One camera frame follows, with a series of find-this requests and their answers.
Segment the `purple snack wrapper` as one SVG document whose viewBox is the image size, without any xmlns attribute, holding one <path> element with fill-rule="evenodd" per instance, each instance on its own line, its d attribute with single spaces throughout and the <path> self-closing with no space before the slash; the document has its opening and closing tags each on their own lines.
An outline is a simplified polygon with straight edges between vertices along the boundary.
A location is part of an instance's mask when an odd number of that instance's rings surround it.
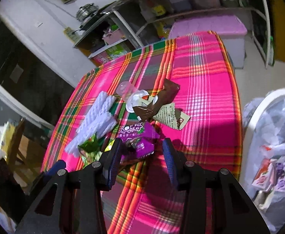
<svg viewBox="0 0 285 234">
<path fill-rule="evenodd" d="M 153 154 L 155 144 L 160 139 L 160 135 L 149 123 L 135 123 L 124 126 L 118 134 L 124 143 L 121 162 L 130 162 L 143 159 Z"/>
</svg>

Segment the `green snack bag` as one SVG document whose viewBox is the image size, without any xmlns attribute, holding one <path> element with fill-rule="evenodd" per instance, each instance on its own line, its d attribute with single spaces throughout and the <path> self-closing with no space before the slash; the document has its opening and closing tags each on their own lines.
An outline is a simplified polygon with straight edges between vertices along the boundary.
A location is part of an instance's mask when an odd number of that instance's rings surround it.
<svg viewBox="0 0 285 234">
<path fill-rule="evenodd" d="M 96 134 L 78 145 L 79 154 L 83 162 L 83 168 L 95 161 L 98 161 L 104 152 L 105 146 L 107 146 L 106 138 L 103 136 L 98 139 Z"/>
</svg>

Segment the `clear plastic cup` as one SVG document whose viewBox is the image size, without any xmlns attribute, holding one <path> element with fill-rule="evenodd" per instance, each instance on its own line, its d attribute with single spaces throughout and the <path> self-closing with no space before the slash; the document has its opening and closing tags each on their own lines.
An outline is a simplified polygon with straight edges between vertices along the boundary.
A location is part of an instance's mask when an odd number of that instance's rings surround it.
<svg viewBox="0 0 285 234">
<path fill-rule="evenodd" d="M 116 88 L 116 94 L 118 94 L 123 101 L 127 101 L 131 95 L 137 91 L 138 89 L 129 81 L 121 82 Z"/>
</svg>

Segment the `red white drink carton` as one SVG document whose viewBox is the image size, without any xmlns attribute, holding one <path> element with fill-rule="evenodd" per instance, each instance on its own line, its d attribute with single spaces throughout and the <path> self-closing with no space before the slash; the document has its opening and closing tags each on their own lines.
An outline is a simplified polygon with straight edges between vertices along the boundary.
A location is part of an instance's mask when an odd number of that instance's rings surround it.
<svg viewBox="0 0 285 234">
<path fill-rule="evenodd" d="M 268 192 L 275 184 L 276 159 L 263 159 L 252 181 L 252 186 Z"/>
</svg>

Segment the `purple white milk carton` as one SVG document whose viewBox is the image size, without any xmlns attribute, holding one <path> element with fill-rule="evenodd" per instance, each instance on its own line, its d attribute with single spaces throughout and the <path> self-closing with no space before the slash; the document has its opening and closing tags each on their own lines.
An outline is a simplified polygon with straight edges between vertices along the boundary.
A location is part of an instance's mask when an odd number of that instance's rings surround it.
<svg viewBox="0 0 285 234">
<path fill-rule="evenodd" d="M 274 191 L 285 193 L 285 155 L 271 159 L 274 166 Z"/>
</svg>

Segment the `white round trash bin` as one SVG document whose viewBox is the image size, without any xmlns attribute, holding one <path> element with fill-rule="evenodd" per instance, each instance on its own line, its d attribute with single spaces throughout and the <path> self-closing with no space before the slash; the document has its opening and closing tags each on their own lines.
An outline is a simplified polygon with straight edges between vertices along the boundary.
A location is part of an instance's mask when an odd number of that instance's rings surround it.
<svg viewBox="0 0 285 234">
<path fill-rule="evenodd" d="M 253 132 L 255 130 L 256 124 L 259 121 L 261 114 L 269 105 L 274 104 L 282 99 L 285 99 L 285 88 L 271 91 L 264 98 L 255 98 L 250 103 L 248 103 L 243 110 L 243 158 L 241 164 L 241 173 L 239 177 L 239 182 L 244 188 L 241 177 L 246 172 L 246 161 L 248 157 L 248 150 L 252 141 Z M 278 233 L 285 233 L 285 226 L 282 227 L 281 231 Z"/>
</svg>

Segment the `white trash bag liner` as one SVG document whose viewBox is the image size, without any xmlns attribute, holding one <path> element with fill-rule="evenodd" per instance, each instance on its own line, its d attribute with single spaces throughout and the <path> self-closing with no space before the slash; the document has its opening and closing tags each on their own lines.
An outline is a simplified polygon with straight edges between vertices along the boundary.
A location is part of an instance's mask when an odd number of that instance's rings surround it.
<svg viewBox="0 0 285 234">
<path fill-rule="evenodd" d="M 285 193 L 275 192 L 274 186 L 264 192 L 252 186 L 263 159 L 285 155 L 285 99 L 268 106 L 261 114 L 248 150 L 246 172 L 241 180 L 247 194 L 259 210 L 270 233 L 285 226 Z"/>
</svg>

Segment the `newsprint paper cone wrapper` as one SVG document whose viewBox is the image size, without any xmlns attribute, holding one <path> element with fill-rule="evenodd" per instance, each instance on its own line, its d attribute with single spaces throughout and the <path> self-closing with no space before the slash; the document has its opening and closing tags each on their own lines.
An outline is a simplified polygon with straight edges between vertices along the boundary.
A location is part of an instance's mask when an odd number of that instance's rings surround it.
<svg viewBox="0 0 285 234">
<path fill-rule="evenodd" d="M 158 113 L 153 116 L 153 120 L 175 130 L 182 130 L 190 120 L 190 117 L 180 109 L 175 108 L 174 103 L 170 103 L 163 105 Z"/>
</svg>

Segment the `white foam fruit net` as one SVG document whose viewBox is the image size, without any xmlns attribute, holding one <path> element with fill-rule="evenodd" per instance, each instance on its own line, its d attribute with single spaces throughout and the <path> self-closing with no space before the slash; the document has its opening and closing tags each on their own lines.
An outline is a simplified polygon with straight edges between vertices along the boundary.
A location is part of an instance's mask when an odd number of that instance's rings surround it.
<svg viewBox="0 0 285 234">
<path fill-rule="evenodd" d="M 94 135 L 97 139 L 100 139 L 112 131 L 112 129 L 116 126 L 117 121 L 109 110 L 111 109 L 115 100 L 115 96 L 108 95 L 104 91 L 99 93 L 94 104 L 84 117 L 83 122 L 76 130 L 76 136 L 65 147 L 66 153 L 71 154 L 74 157 L 78 157 L 79 145 Z"/>
</svg>

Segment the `pink plaid tablecloth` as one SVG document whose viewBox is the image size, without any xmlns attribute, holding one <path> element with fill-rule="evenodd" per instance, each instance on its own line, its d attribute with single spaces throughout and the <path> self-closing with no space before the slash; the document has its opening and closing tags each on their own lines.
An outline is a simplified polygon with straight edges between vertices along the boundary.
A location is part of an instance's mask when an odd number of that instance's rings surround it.
<svg viewBox="0 0 285 234">
<path fill-rule="evenodd" d="M 77 84 L 53 130 L 42 170 L 58 161 L 69 171 L 83 168 L 79 157 L 66 153 L 87 111 L 99 93 L 115 95 L 128 82 L 146 96 L 139 102 L 156 101 L 165 81 L 179 85 L 173 99 L 148 119 L 127 111 L 118 97 L 110 112 L 116 126 L 105 136 L 110 142 L 130 128 L 152 125 L 160 139 L 169 138 L 188 160 L 202 168 L 227 168 L 240 174 L 243 151 L 238 87 L 227 50 L 213 31 L 190 33 L 163 40 L 99 66 Z M 162 143 L 153 154 L 124 168 L 110 192 L 102 194 L 108 233 L 178 233 L 185 194 L 171 185 Z"/>
</svg>

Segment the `pink plastic basket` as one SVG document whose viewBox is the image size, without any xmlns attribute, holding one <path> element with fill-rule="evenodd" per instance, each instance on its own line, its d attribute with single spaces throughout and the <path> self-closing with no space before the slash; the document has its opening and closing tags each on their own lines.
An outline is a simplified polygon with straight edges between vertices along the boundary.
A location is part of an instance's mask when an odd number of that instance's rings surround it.
<svg viewBox="0 0 285 234">
<path fill-rule="evenodd" d="M 114 31 L 109 29 L 107 32 L 105 32 L 105 34 L 102 37 L 103 41 L 108 45 L 118 42 L 125 38 L 126 38 L 125 34 L 119 28 Z"/>
</svg>

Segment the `white metal shelf unit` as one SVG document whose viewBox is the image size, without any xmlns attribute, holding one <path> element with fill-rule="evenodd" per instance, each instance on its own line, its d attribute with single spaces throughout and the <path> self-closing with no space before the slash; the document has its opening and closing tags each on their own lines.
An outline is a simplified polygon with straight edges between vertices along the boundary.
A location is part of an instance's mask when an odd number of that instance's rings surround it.
<svg viewBox="0 0 285 234">
<path fill-rule="evenodd" d="M 103 13 L 125 23 L 139 44 L 217 32 L 236 68 L 244 66 L 244 38 L 251 34 L 265 65 L 274 62 L 267 0 L 117 0 Z"/>
</svg>

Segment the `green glass bottle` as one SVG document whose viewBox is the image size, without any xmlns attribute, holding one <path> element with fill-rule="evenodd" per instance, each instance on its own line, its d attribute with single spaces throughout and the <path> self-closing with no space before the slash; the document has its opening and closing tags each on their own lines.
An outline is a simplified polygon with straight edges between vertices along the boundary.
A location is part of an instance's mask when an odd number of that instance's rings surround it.
<svg viewBox="0 0 285 234">
<path fill-rule="evenodd" d="M 275 51 L 274 51 L 274 38 L 273 36 L 270 37 L 270 47 L 269 47 L 269 62 L 270 66 L 274 66 L 275 64 Z"/>
</svg>

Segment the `grey blue plastic container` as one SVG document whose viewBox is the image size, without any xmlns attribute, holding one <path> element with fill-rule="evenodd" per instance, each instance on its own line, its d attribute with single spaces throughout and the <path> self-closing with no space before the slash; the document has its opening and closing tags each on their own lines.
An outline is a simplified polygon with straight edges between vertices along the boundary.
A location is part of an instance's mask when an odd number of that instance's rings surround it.
<svg viewBox="0 0 285 234">
<path fill-rule="evenodd" d="M 186 12 L 192 9 L 191 3 L 189 0 L 169 0 L 174 12 Z"/>
</svg>

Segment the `steel cooking pot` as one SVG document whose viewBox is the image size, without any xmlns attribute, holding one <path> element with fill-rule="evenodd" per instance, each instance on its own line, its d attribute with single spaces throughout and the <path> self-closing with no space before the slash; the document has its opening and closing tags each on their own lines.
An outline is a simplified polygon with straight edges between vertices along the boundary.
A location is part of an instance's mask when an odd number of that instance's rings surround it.
<svg viewBox="0 0 285 234">
<path fill-rule="evenodd" d="M 86 18 L 93 17 L 97 14 L 99 7 L 94 5 L 94 3 L 86 4 L 81 6 L 76 13 L 76 18 L 78 21 L 83 22 Z"/>
</svg>

